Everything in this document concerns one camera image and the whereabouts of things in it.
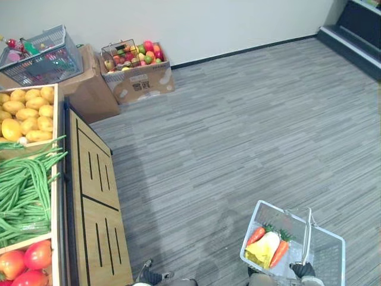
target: white wall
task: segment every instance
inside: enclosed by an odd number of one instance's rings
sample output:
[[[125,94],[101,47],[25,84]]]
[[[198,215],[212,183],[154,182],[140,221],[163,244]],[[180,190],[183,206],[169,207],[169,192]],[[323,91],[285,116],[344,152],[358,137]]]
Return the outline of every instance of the white wall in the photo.
[[[0,33],[29,38],[65,24],[95,49],[160,41],[172,64],[315,34],[346,0],[0,0]]]

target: carrot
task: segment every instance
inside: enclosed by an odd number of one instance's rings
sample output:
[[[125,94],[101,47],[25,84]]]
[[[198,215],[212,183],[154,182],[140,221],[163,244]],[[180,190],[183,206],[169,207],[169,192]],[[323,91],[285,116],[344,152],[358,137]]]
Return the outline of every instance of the carrot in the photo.
[[[278,249],[275,251],[274,256],[270,263],[270,268],[276,266],[282,257],[285,255],[285,253],[288,251],[289,244],[288,242],[291,239],[291,236],[288,235],[285,231],[280,230],[280,236],[282,237],[282,241],[280,242]]]
[[[263,227],[257,228],[254,231],[254,233],[251,235],[251,237],[249,238],[247,245],[250,245],[250,244],[260,240],[265,233],[266,233],[266,230]]]

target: cardboard box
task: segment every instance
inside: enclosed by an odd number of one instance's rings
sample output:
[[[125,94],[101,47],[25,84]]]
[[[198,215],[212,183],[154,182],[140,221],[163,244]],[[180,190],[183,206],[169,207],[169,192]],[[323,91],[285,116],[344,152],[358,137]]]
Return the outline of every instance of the cardboard box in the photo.
[[[59,87],[88,123],[118,115],[118,103],[101,75],[92,47],[85,45],[79,50],[83,58],[83,73],[60,82]]]
[[[0,90],[1,89],[8,89],[8,88],[19,88],[20,85],[12,80],[7,75],[0,73]]]
[[[120,104],[174,91],[171,65],[165,52],[163,54],[164,61],[160,64],[134,67],[114,73],[107,73],[103,59],[99,57],[103,78]]]

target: glove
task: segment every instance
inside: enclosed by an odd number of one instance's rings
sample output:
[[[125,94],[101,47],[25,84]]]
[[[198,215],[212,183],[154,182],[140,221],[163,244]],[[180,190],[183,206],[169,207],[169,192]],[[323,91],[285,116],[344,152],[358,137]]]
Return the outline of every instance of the glove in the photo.
[[[302,264],[290,264],[290,268],[293,270],[295,275],[299,278],[303,276],[315,276],[315,270],[312,267],[310,262],[307,262],[305,265]]]

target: tomato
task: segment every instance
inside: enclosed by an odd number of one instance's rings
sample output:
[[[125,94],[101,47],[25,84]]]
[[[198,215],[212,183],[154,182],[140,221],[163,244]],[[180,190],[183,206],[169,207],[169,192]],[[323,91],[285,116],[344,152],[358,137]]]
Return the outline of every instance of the tomato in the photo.
[[[11,285],[12,285],[12,282],[13,282],[13,281],[9,281],[9,280],[1,281],[1,282],[0,282],[0,286],[11,286]]]
[[[0,256],[0,280],[13,280],[25,268],[24,253],[20,250],[9,251]]]
[[[38,270],[52,264],[52,248],[50,240],[32,244],[24,255],[24,263],[31,270]]]
[[[21,274],[12,286],[46,286],[49,278],[40,270],[31,270]]]

